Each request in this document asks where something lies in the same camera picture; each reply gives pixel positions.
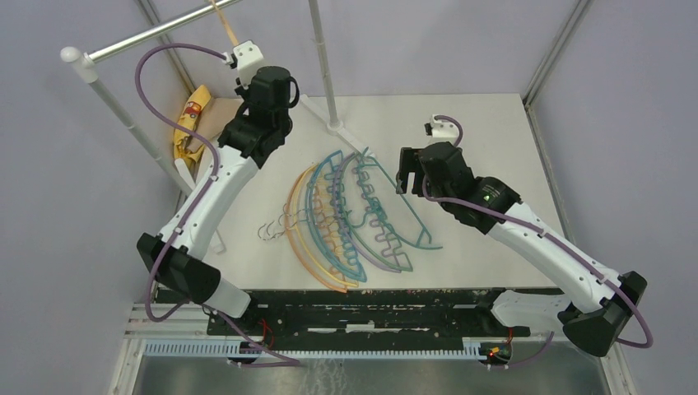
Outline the green wavy hanger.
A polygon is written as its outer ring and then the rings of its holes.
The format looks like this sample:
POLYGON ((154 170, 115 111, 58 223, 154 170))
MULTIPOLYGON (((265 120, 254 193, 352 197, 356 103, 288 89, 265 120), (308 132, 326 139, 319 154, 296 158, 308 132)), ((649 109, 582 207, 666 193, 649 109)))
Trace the green wavy hanger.
POLYGON ((371 262, 386 272, 412 272, 409 255, 403 250, 403 239, 389 221, 375 186, 371 182, 370 170, 379 169, 378 162, 361 154, 350 154, 341 165, 342 176, 350 170, 356 178, 356 186, 365 204, 361 221, 354 224, 349 219, 348 210, 343 216, 344 223, 354 241, 358 241, 362 252, 367 252, 371 262))

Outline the teal plastic hanger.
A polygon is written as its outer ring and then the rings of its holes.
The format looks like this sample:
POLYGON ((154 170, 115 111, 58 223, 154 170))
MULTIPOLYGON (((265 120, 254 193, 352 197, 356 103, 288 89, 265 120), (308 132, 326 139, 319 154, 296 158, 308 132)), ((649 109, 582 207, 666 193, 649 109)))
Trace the teal plastic hanger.
POLYGON ((433 238, 425 222, 419 217, 407 198, 403 195, 390 195, 396 188, 396 182, 389 178, 387 170, 379 163, 377 158, 370 156, 366 151, 357 153, 375 159, 380 170, 370 170, 371 182, 389 216, 389 221, 403 239, 403 247, 410 247, 424 251, 435 251, 442 245, 433 238))

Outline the blue wavy hanger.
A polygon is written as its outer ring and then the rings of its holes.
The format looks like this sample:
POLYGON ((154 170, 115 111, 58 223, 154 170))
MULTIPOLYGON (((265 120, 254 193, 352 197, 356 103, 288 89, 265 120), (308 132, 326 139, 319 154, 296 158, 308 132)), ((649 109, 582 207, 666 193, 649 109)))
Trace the blue wavy hanger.
POLYGON ((332 152, 310 172, 305 205, 309 232, 319 252, 328 260, 328 271, 341 277, 341 282, 356 287, 367 281, 367 275, 355 246, 339 230, 333 205, 332 181, 342 159, 341 150, 332 152))

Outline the beige plastic hanger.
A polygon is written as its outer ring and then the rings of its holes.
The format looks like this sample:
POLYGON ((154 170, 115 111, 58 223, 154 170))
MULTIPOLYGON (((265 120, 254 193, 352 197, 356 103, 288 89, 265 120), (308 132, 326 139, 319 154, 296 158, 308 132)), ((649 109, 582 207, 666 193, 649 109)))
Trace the beige plastic hanger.
POLYGON ((229 41, 231 42, 232 47, 236 47, 240 44, 239 39, 237 38, 235 32, 233 31, 230 23, 228 22, 224 12, 222 9, 217 5, 216 0, 209 0, 215 14, 218 16, 221 25, 226 33, 226 36, 228 37, 229 41))

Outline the purple wavy hanger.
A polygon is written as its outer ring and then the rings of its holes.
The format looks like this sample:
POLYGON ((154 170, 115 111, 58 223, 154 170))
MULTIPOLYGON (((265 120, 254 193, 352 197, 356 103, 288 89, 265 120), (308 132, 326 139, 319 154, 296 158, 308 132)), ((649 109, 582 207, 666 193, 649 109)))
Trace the purple wavy hanger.
POLYGON ((345 237, 347 241, 350 242, 350 244, 353 246, 354 250, 360 254, 366 261, 371 263, 373 266, 377 267, 380 270, 383 270, 385 272, 391 272, 391 273, 399 273, 397 269, 391 268, 384 263, 382 263, 380 260, 376 260, 375 257, 371 253, 367 253, 364 249, 361 248, 361 246, 357 245, 355 240, 352 238, 352 233, 350 230, 350 226, 347 223, 347 220, 344 218, 344 214, 346 213, 344 207, 345 204, 342 203, 342 187, 340 186, 340 183, 342 181, 342 175, 343 171, 346 168, 348 162, 354 158, 356 154, 351 153, 347 155, 340 165, 338 166, 338 169, 335 171, 334 176, 333 176, 333 181, 332 181, 332 187, 333 190, 331 192, 331 197, 332 197, 332 202, 333 202, 333 209, 334 209, 334 216, 335 219, 338 222, 339 226, 339 233, 345 237))

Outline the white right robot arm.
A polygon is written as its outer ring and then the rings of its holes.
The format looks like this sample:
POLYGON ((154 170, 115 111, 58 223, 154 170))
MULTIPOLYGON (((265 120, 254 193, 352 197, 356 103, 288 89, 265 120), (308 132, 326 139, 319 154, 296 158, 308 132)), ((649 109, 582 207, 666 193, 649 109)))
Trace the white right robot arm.
POLYGON ((506 327, 562 332, 591 356, 606 356, 615 344, 653 345, 638 304, 647 280, 638 272, 619 273, 591 258, 547 225, 510 186, 476 176, 460 148, 437 142, 400 151, 396 192, 409 191, 451 214, 455 220, 515 251, 560 290, 541 295, 504 290, 489 304, 506 327))

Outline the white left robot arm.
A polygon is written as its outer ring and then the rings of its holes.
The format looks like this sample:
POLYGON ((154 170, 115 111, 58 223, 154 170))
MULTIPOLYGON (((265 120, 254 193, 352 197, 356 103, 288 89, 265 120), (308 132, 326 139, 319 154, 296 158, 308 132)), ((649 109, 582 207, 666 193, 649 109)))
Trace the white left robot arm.
POLYGON ((242 98, 211 148, 206 178, 157 235, 144 233, 137 242, 150 283, 232 318, 244 315, 251 297, 203 259, 236 197, 290 134, 289 111, 298 104, 300 92, 287 69, 265 66, 253 74, 242 98))

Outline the beige cloth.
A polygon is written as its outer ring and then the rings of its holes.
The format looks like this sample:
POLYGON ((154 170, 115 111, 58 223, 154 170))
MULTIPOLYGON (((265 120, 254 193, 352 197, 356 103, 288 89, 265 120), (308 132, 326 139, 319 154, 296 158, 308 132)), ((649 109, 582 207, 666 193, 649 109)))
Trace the beige cloth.
POLYGON ((242 99, 215 98, 211 99, 194 119, 195 132, 213 142, 223 128, 235 117, 242 104, 242 99))

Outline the yellow patterned cloth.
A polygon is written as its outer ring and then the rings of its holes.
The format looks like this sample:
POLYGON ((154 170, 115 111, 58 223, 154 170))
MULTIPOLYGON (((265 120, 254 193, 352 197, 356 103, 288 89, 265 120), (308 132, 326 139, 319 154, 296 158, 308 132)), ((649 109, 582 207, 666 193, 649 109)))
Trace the yellow patterned cloth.
MULTIPOLYGON (((200 85, 184 104, 177 124, 188 130, 196 131, 201 114, 211 99, 212 95, 208 88, 204 85, 200 85)), ((204 150, 201 145, 195 149, 189 147, 191 142, 197 141, 197 139, 190 136, 188 133, 177 128, 173 129, 173 156, 175 159, 183 160, 190 169, 201 160, 204 150)))

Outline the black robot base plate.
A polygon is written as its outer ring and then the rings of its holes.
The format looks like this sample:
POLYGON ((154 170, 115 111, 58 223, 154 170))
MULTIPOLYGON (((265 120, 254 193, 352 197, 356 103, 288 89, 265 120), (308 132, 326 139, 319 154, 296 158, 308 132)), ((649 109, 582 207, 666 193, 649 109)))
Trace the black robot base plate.
POLYGON ((251 290, 235 324, 283 351, 456 351, 463 339, 518 340, 489 311, 500 290, 251 290))

